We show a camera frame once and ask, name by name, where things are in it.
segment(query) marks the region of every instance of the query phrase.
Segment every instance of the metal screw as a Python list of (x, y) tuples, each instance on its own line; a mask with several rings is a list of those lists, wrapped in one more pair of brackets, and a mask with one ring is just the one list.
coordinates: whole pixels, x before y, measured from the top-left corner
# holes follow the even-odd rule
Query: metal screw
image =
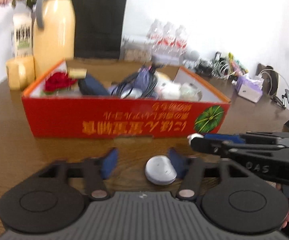
[(107, 197), (107, 192), (105, 192), (104, 190), (98, 189), (95, 190), (91, 193), (91, 196), (94, 198), (104, 198)]
[(183, 189), (179, 191), (179, 195), (182, 197), (193, 197), (194, 191), (191, 189)]

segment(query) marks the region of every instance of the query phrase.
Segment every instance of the round black pad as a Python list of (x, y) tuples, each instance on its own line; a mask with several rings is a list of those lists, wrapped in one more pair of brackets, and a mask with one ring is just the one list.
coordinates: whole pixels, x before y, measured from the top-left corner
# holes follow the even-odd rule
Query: round black pad
[(252, 178), (225, 180), (203, 196), (201, 207), (216, 226), (243, 235), (279, 229), (289, 211), (281, 192)]
[(0, 198), (0, 219), (13, 230), (44, 234), (65, 228), (79, 218), (84, 198), (55, 178), (25, 180)]

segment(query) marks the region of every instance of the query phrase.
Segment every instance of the red cardboard box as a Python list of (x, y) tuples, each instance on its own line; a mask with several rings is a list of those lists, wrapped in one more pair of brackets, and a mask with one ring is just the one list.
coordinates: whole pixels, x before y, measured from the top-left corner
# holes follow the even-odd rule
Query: red cardboard box
[(117, 60), (62, 61), (31, 84), (22, 102), (36, 137), (114, 138), (118, 136), (184, 137), (198, 132), (217, 133), (230, 100), (184, 67), (159, 69), (177, 83), (192, 83), (202, 91), (200, 102), (115, 97), (41, 97), (45, 80), (56, 71), (85, 68), (109, 87), (137, 72), (140, 63)]

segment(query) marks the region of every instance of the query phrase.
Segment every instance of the tissue box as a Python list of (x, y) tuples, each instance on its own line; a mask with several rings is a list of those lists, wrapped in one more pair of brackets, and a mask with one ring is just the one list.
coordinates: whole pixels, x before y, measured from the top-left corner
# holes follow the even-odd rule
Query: tissue box
[(238, 78), (236, 90), (239, 96), (254, 103), (258, 102), (263, 95), (263, 91), (257, 85), (243, 76)]

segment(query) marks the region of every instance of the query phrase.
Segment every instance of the black shopping bag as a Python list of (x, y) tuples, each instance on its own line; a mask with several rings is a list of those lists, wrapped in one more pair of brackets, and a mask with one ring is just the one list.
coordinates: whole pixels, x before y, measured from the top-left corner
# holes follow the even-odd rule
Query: black shopping bag
[(126, 0), (72, 0), (76, 15), (75, 57), (120, 55)]

